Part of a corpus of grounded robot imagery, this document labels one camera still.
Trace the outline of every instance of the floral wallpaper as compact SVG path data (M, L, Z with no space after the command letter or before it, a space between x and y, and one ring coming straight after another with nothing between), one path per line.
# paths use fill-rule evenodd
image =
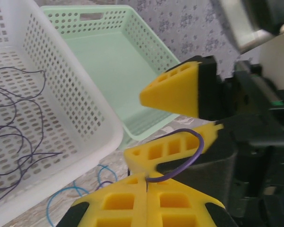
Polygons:
M115 4L116 0L35 0L39 6L43 5L94 5Z
M194 55L214 55L223 78L231 76L233 64L239 59L258 63L259 48L240 56L227 39L229 26L218 0L119 0L118 3L132 6L180 61Z

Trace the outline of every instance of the rectangular hole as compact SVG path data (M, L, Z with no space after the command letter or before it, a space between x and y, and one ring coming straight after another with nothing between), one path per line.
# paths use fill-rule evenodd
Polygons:
M276 191L275 186L270 186L264 189L264 195L273 195Z
M81 13L80 20L87 21L87 20L100 20L103 18L103 13Z
M169 75L172 77L172 76L174 76L175 74L177 74L178 72L177 72L177 70L171 70L170 72L169 72Z
M189 208L191 207L187 195L183 193L162 193L160 206L165 208Z
M163 214L163 227L199 227L194 215Z
M114 193L107 196L104 201L104 210L132 210L134 205L134 194Z
M162 82L163 80L166 80L166 79L167 79L167 75L163 75L158 78L157 82Z
M181 71L184 71L186 69L188 69L190 66L188 64L184 64L182 67L181 67Z
M127 181L128 184L137 184L138 179L137 178L131 178L130 180Z
M196 138L192 134L187 133L185 140L186 140L186 150L195 149L199 146L198 138Z
M168 154L173 155L181 151L181 141L180 139L170 141L168 143Z
M157 144L152 146L148 152L148 160L153 160L162 157L163 155L163 145Z
M139 156L140 153L141 153L141 150L134 150L132 153L133 153L135 156Z
M96 227L131 227L131 218L99 218Z

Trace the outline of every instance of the plastic basket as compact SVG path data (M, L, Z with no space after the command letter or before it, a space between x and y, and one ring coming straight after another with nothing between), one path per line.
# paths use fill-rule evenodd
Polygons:
M178 116L139 102L140 91L179 61L133 8L42 9L123 122L125 140L143 140Z
M16 189L0 201L0 226L96 166L123 137L119 118L33 0L0 0L0 67L6 66L46 70L45 90L34 99L44 121L44 139L37 153L62 154L32 166ZM0 71L0 87L18 95L36 94L42 85L42 74ZM7 103L0 95L0 104ZM0 125L10 121L13 113L12 108L0 108ZM33 146L41 139L40 121L36 105L17 105L13 125ZM6 128L0 133L11 131ZM17 154L20 140L17 136L0 138L0 173L17 167L17 159L28 154L28 146ZM13 184L19 174L0 176L0 187Z

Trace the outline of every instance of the white plastic basket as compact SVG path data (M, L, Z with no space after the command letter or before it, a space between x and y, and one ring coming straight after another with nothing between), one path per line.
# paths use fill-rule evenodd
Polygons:
M0 67L46 70L45 90L35 99L44 120L44 140L37 152L63 153L35 164L0 201L2 226L97 165L120 145L123 130L119 118L33 0L0 0ZM38 93L42 85L41 74L0 71L0 87L18 95ZM7 103L0 95L0 104ZM0 125L12 115L12 107L0 109ZM33 146L41 139L40 121L33 103L17 105L13 125ZM0 138L0 173L17 167L17 159L28 154L27 147L17 154L20 140L17 136ZM10 186L19 176L19 171L0 176L0 187Z

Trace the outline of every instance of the blue wire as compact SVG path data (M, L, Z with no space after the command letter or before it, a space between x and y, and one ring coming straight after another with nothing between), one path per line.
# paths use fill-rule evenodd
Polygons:
M51 218L49 217L49 207L50 207L50 204L51 204L52 200L53 200L58 194L60 194L60 193L63 192L63 191L69 190L69 189L76 189L76 190L79 190L79 189L80 189L80 190L82 190L83 192L85 192L86 194L89 194L89 192L88 192L86 189L80 188L80 187L68 187L68 188L63 188L63 189L61 189L60 191L57 191L57 192L49 199L49 201L48 201L48 203L47 203L47 207L46 207L46 218L47 218L47 221L49 222L49 224L50 224L52 227L54 227L54 225L53 225L53 223L52 223Z
M77 191L77 193L79 194L79 196L82 197L83 195L82 195L82 193L79 191L79 189L77 188L76 181L73 182L73 185L74 185L74 187L76 188L76 191Z
M118 181L118 177L117 177L116 173L115 173L113 170L111 170L108 166L103 166L103 165L101 165L101 164L98 164L98 166L101 166L101 167L102 167L102 169L100 169L100 171L98 172L98 176L97 176L97 178L98 178L98 183L99 183L99 185L101 185L101 187L102 187L101 172L102 172L102 170L104 170L104 169L107 169L107 170L109 170L110 172L112 172L112 174L114 175L115 181Z
M115 180L118 181L118 177L116 175L116 173L111 170L108 166L103 166L101 164L98 164L98 166L102 167L102 169L100 169L100 171L98 172L98 175L97 175L97 179L98 179L98 183L99 183L99 187L97 189L99 189L100 187L103 187L103 184L105 183L112 183L112 182L109 182L109 181L104 181L104 182L101 182L101 171L104 170L104 169L107 169L108 171L112 172L112 174L114 175L115 177ZM84 188L80 188L80 187L77 187L76 185L76 181L73 181L73 187L68 187L68 188L64 188L64 189L61 189L60 191L57 191L48 201L47 203L47 207L46 207L46 218L47 218L47 221L50 223L50 225L52 227L54 227L52 221L51 221L51 218L49 217L49 207L50 207L50 204L52 202L52 200L58 195L60 194L61 192L63 191L66 191L66 190L69 190L69 189L76 189L77 193L79 194L80 197L82 197L82 193L79 191L79 190L82 190L83 192L85 192L86 194L89 194L89 192L84 189Z

